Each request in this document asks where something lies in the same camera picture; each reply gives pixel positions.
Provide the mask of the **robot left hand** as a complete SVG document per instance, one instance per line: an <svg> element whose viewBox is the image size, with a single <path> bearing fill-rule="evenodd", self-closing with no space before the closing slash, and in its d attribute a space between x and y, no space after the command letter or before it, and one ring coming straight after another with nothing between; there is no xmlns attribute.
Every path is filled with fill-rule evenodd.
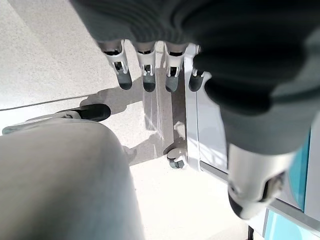
<svg viewBox="0 0 320 240"><path fill-rule="evenodd" d="M107 42L195 44L193 65L220 108L228 143L228 198L243 220L282 191L320 109L317 0L74 0Z"/></svg>

